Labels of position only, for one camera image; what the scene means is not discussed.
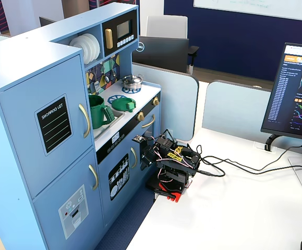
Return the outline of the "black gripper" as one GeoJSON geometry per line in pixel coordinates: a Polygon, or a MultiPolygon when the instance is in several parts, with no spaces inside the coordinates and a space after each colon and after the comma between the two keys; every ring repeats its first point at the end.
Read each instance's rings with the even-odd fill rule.
{"type": "Polygon", "coordinates": [[[150,167],[154,165],[158,155],[154,152],[154,140],[146,140],[140,144],[140,170],[143,171],[147,166],[150,167]]]}

